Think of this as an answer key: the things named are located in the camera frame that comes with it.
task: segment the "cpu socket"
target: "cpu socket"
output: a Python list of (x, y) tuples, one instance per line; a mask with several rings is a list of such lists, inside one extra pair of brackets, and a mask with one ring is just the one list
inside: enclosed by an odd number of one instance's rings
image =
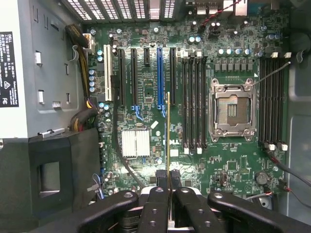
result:
[(248, 78), (245, 84), (219, 84), (212, 79), (209, 96), (209, 133), (219, 137), (244, 137), (251, 141), (256, 131), (256, 89)]

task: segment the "black pcie slot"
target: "black pcie slot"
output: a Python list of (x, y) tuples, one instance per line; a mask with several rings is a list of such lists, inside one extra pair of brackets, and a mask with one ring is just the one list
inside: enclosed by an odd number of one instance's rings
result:
[(138, 105), (137, 50), (131, 49), (132, 105)]
[(149, 48), (144, 48), (144, 65), (150, 66), (150, 51)]
[(120, 76), (120, 105), (126, 102), (126, 74), (125, 74), (125, 52), (120, 49), (118, 52), (119, 76)]
[(176, 49), (170, 49), (170, 75), (171, 75), (171, 85), (170, 85), (170, 96), (171, 96), (171, 105), (175, 105), (176, 97)]

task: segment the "pcie slot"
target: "pcie slot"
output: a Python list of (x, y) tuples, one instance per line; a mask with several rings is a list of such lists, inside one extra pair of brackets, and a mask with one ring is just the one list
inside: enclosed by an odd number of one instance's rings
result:
[(150, 51), (149, 48), (144, 48), (144, 65), (150, 66)]
[(132, 106), (138, 105), (137, 50), (131, 49)]
[(164, 109), (164, 70), (163, 70), (163, 51), (162, 48), (157, 48), (157, 108), (162, 110), (162, 115), (165, 117)]
[(170, 96), (171, 96), (171, 105), (176, 104), (176, 49), (170, 49), (170, 75), (171, 75), (171, 85), (170, 85)]
[(125, 74), (125, 52), (120, 49), (118, 52), (119, 76), (120, 76), (120, 105), (124, 106), (126, 102), (126, 74)]

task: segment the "black wire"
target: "black wire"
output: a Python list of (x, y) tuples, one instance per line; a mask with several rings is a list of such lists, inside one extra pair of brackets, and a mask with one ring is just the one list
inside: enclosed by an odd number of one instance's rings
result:
[(297, 198), (297, 200), (298, 200), (302, 205), (304, 205), (304, 206), (306, 206), (306, 207), (308, 207), (308, 208), (311, 208), (311, 205), (309, 205), (309, 204), (305, 203), (304, 201), (302, 201), (301, 199), (299, 199), (299, 197), (298, 197), (291, 189), (290, 189), (289, 191), (295, 196), (295, 198)]
[(298, 179), (300, 179), (303, 183), (305, 183), (307, 186), (311, 187), (311, 182), (309, 180), (307, 180), (306, 178), (304, 178), (303, 176), (301, 176), (298, 172), (292, 170), (291, 168), (289, 168), (288, 166), (282, 164), (273, 154), (272, 151), (267, 151), (268, 157), (269, 159), (281, 170), (292, 174), (293, 176), (297, 177)]
[(115, 88), (114, 90), (115, 91), (114, 91), (114, 97), (113, 97), (114, 106), (113, 106), (113, 111), (112, 111), (112, 119), (113, 119), (112, 134), (113, 134), (114, 142), (115, 142), (115, 145), (116, 145), (116, 148), (115, 148), (116, 154), (120, 158), (123, 166), (130, 173), (130, 175), (134, 178), (134, 180), (140, 185), (140, 187), (145, 188), (146, 186), (132, 172), (132, 170), (130, 169), (129, 165), (126, 163), (125, 159), (122, 157), (121, 149), (120, 149), (119, 142), (118, 142), (118, 125), (117, 125), (117, 121), (118, 121), (118, 108), (119, 108), (119, 105), (120, 105), (120, 101), (118, 100), (119, 89)]

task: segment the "capacitor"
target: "capacitor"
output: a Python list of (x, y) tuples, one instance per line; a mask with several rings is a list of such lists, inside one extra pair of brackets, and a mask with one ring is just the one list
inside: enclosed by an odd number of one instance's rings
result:
[(262, 32), (265, 32), (265, 31), (267, 30), (267, 26), (264, 26), (264, 25), (261, 26), (261, 27), (260, 27), (260, 30), (261, 30)]
[(156, 163), (157, 163), (157, 164), (162, 164), (162, 161), (163, 161), (162, 158), (157, 158), (157, 159), (156, 159)]
[(242, 52), (241, 49), (236, 49), (236, 50), (234, 51), (234, 54), (235, 54), (236, 56), (239, 56), (239, 55), (241, 54), (241, 52)]
[(274, 40), (274, 34), (267, 35), (266, 40)]
[(188, 39), (188, 44), (193, 44), (195, 42), (194, 36), (190, 36)]
[(251, 53), (251, 52), (250, 52), (249, 49), (245, 49), (245, 50), (243, 51), (243, 55), (244, 55), (244, 56), (248, 56), (250, 53)]
[(196, 43), (196, 44), (199, 44), (200, 42), (201, 42), (201, 37), (197, 36), (197, 37), (195, 38), (195, 43)]
[(231, 49), (227, 49), (225, 53), (226, 53), (227, 56), (230, 56), (231, 53), (232, 53), (232, 50)]
[(218, 50), (217, 55), (222, 56), (225, 53), (223, 49)]
[(264, 171), (258, 171), (255, 173), (255, 181), (259, 185), (266, 185), (269, 181), (269, 176)]

